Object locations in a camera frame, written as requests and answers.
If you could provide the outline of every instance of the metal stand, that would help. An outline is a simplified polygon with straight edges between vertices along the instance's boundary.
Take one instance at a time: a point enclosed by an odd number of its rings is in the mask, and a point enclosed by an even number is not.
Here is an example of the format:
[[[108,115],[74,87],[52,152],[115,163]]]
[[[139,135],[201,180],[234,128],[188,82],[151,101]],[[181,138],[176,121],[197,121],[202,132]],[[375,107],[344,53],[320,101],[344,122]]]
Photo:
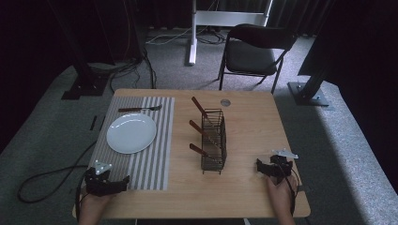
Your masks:
[[[73,35],[69,23],[65,19],[59,1],[47,0],[65,38],[65,49],[69,59],[78,73],[78,78],[69,91],[65,92],[62,99],[79,99],[80,96],[102,96],[108,82],[109,74],[94,74],[85,61],[84,54]]]

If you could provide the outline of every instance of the gray carpet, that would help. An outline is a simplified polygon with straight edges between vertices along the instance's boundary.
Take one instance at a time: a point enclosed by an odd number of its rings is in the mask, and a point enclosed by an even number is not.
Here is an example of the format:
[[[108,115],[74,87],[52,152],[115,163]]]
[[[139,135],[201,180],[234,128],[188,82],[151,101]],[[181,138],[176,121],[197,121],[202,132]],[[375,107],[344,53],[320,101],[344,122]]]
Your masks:
[[[161,30],[149,35],[167,32],[172,31]],[[298,218],[296,222],[398,224],[398,197],[347,109],[338,87],[327,82],[322,84],[321,90],[331,104],[327,108],[298,106],[290,95],[287,83],[305,83],[308,80],[297,74],[313,42],[313,38],[298,39],[285,58],[274,94],[291,150],[299,155],[296,162],[312,208],[308,221]],[[214,79],[218,74],[223,45],[199,43],[197,61],[193,67],[187,66],[188,46],[187,39],[146,45],[148,57],[157,73],[157,88],[217,90],[218,82],[214,82]],[[75,77],[76,73],[70,67],[54,80],[0,156],[0,224],[76,224],[71,209],[74,189],[83,169],[74,171],[66,183],[43,202],[27,204],[19,202],[16,197],[24,179],[72,165],[85,148],[98,138],[100,122],[113,93],[107,87],[102,97],[61,100]],[[263,84],[255,85],[258,80],[251,77],[226,77],[223,89],[270,91],[273,77],[267,78]],[[142,63],[137,72],[116,75],[112,86],[114,89],[150,88],[148,65]],[[97,122],[92,127],[95,116]],[[79,164],[88,163],[91,150]],[[23,190],[23,195],[30,199],[40,197],[55,188],[65,174],[62,172],[32,182]],[[252,225],[277,224],[275,219],[249,218],[249,221]],[[134,222],[133,219],[103,220],[101,224]]]

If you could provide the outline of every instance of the striped placemat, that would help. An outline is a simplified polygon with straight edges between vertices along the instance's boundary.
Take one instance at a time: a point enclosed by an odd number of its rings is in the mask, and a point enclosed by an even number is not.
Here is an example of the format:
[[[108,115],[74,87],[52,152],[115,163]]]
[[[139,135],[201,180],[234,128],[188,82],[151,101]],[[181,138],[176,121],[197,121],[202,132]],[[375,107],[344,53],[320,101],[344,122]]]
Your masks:
[[[121,181],[129,175],[129,189],[167,189],[174,103],[173,97],[113,97],[89,165],[93,166],[96,160],[112,164],[109,180]],[[118,117],[130,113],[117,109],[159,104],[162,108],[158,111],[141,111],[151,117],[157,127],[156,137],[146,149],[134,154],[120,154],[108,145],[108,127]]]

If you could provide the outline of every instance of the white plate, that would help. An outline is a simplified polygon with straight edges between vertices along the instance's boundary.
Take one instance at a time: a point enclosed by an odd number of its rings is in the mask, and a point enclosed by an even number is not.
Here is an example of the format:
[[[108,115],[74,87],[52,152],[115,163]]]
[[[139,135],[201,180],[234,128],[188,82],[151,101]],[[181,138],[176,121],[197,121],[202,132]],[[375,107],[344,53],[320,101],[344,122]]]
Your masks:
[[[118,153],[131,154],[147,148],[156,136],[156,124],[147,115],[125,114],[111,124],[106,133],[109,146]]]

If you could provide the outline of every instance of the utensil holder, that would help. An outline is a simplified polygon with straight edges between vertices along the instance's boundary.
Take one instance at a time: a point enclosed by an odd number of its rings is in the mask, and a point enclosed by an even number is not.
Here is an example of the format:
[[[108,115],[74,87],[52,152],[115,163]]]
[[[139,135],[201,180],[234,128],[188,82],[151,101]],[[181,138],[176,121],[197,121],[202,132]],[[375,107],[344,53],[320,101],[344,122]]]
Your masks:
[[[202,130],[209,136],[202,135],[202,149],[209,157],[201,157],[201,167],[205,171],[216,171],[220,174],[226,161],[225,120],[222,110],[205,109],[206,119],[202,115]]]

